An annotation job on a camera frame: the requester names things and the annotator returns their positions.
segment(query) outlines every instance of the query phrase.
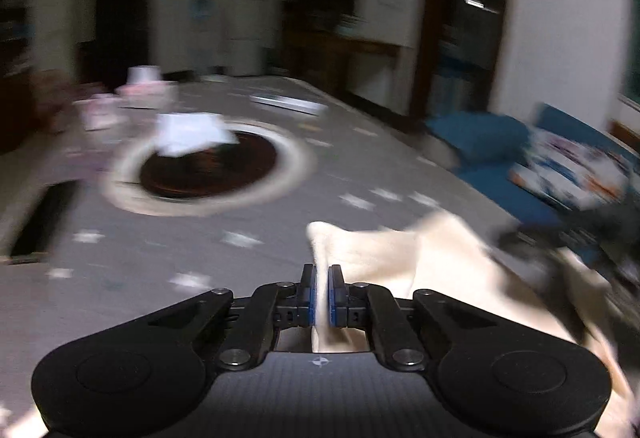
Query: round brown turntable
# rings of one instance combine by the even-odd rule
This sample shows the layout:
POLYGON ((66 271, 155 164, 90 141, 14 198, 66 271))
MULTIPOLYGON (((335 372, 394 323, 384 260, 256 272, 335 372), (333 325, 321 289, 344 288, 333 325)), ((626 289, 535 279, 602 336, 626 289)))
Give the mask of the round brown turntable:
POLYGON ((153 153, 140 169, 140 185, 162 198, 203 198, 236 191, 270 173, 278 153, 266 138, 235 131, 227 144, 178 158, 153 153))

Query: white paper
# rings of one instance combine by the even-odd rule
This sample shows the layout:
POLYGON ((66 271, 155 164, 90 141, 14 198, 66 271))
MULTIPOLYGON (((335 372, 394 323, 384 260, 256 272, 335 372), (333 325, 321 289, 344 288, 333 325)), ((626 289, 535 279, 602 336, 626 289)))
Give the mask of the white paper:
POLYGON ((156 146, 160 156, 179 157, 221 144, 237 144, 222 117, 213 113, 158 115, 156 146))

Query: white circular rim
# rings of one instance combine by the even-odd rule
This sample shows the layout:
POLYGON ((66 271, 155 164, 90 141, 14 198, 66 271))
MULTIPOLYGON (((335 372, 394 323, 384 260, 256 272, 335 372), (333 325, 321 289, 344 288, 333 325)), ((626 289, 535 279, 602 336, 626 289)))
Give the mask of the white circular rim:
POLYGON ((226 118, 234 131, 258 134, 278 152, 276 167, 262 180, 229 194, 206 198, 171 200, 147 192, 140 185, 140 168, 156 149, 149 133, 119 151, 102 181, 102 192, 116 207, 147 216, 208 216, 265 203, 285 195, 315 169, 316 157, 307 144, 289 131, 272 124, 242 118, 226 118))

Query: fluorescent light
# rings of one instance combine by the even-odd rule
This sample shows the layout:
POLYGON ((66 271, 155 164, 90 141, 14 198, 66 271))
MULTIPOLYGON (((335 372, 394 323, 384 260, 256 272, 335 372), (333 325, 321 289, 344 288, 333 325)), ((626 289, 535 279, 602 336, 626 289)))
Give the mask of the fluorescent light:
POLYGON ((476 1, 476 0, 465 0, 466 4, 470 4, 471 6, 474 6, 476 8, 484 8, 484 4, 480 1, 476 1))

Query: chair seat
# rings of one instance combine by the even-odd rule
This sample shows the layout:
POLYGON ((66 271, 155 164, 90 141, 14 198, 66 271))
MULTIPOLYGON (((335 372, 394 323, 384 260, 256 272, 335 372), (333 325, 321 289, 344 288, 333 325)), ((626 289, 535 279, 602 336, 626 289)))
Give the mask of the chair seat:
POLYGON ((509 180, 511 166, 512 162, 486 164, 466 168, 456 175, 523 223, 559 223, 560 217, 554 208, 509 180))

